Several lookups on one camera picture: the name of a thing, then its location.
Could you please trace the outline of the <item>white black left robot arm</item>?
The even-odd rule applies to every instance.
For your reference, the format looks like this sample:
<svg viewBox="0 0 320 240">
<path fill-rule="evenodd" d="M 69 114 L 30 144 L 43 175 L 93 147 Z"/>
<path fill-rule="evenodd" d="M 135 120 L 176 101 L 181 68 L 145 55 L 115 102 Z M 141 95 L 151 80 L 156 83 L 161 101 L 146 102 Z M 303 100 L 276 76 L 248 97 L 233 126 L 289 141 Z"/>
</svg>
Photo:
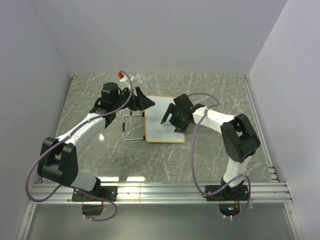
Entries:
<svg viewBox="0 0 320 240">
<path fill-rule="evenodd" d="M 120 89 L 114 82 L 105 83 L 85 119 L 58 138 L 48 137 L 43 141 L 37 174 L 61 186 L 83 190 L 89 201 L 98 200 L 101 180 L 79 170 L 79 151 L 112 123 L 117 111 L 145 111 L 155 105 L 139 87 Z"/>
</svg>

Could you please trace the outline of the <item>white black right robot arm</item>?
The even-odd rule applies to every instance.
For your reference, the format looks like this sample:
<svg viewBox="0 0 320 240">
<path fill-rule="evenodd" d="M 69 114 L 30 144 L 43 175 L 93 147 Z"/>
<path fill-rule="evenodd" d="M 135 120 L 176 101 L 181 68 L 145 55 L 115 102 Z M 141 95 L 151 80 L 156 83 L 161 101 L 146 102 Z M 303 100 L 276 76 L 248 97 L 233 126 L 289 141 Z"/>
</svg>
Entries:
<svg viewBox="0 0 320 240">
<path fill-rule="evenodd" d="M 206 197 L 221 193 L 226 200 L 232 200 L 238 195 L 244 180 L 249 161 L 261 146 L 260 139 L 249 118 L 241 113 L 229 115 L 213 110 L 212 106 L 193 104 L 189 95 L 182 94 L 173 102 L 161 119 L 161 123 L 169 122 L 176 133 L 185 133 L 190 124 L 195 128 L 191 145 L 195 145 L 196 134 L 200 126 L 207 127 L 221 134 L 225 152 L 228 155 L 226 172 L 221 179 L 221 187 L 208 193 L 202 191 L 197 182 L 195 165 L 191 164 L 191 174 L 197 190 Z"/>
</svg>

